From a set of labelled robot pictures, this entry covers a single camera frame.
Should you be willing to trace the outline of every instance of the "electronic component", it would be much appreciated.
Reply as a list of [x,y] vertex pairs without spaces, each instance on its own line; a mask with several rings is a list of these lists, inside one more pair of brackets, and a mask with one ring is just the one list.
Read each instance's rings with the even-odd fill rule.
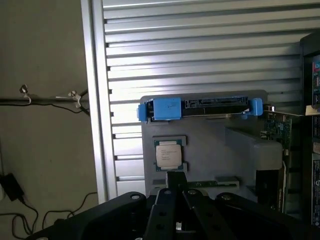
[[15,176],[12,173],[0,177],[0,184],[4,189],[4,192],[10,198],[11,201],[16,199],[23,201],[24,191],[21,189]]
[[156,97],[138,106],[137,117],[141,122],[180,120],[183,117],[212,115],[253,115],[263,113],[261,98],[226,96],[203,99]]
[[154,140],[156,171],[183,170],[182,140]]

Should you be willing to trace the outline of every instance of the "metal frame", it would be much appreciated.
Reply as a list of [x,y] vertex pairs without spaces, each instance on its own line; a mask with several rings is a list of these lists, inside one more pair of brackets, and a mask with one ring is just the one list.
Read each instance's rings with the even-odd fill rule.
[[102,1],[81,0],[81,11],[96,185],[101,204],[117,196]]

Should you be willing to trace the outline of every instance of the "wall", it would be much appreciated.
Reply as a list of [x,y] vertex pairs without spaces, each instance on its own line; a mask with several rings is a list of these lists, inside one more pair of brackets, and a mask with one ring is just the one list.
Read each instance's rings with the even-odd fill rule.
[[[79,0],[2,0],[0,3],[0,98],[32,94],[63,96],[87,88]],[[6,173],[14,173],[27,202],[40,213],[75,209],[96,191],[90,118],[52,106],[0,106],[1,155]],[[97,204],[90,196],[83,209]],[[0,213],[35,214],[7,197]],[[47,219],[48,225],[64,214]],[[0,216],[1,239],[12,239],[11,217]],[[24,236],[21,223],[16,232]]]

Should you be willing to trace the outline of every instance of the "green circuit board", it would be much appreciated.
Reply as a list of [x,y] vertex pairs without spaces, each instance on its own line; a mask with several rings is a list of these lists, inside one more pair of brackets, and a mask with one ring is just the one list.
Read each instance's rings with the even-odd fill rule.
[[280,113],[268,113],[260,136],[261,138],[281,143],[285,151],[284,155],[287,156],[291,145],[291,126],[292,119],[290,117]]

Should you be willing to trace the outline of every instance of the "gray plastic panel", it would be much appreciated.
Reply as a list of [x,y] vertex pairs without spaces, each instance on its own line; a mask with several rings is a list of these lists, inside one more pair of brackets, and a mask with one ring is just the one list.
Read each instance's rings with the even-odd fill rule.
[[[237,91],[237,92],[216,92],[198,94],[176,94],[182,100],[196,98],[215,98],[223,96],[248,96],[262,98],[267,102],[267,93],[263,90]],[[157,96],[145,96],[140,102]],[[208,194],[214,198],[221,192],[232,192],[255,200],[253,194],[246,188],[246,185],[255,184],[255,163],[248,161],[246,155],[239,155],[237,151],[226,146],[226,127],[238,127],[246,132],[260,132],[257,127],[256,117],[249,117],[247,120],[239,118],[211,119],[209,116],[185,117],[181,120],[169,121],[163,124],[142,123],[142,147],[146,193],[152,190],[153,180],[165,179],[165,171],[156,171],[156,151],[154,138],[186,136],[186,146],[182,148],[183,161],[187,163],[188,171],[186,177],[189,182],[213,181],[215,177],[235,176],[240,178],[241,186],[224,188],[208,188]]]

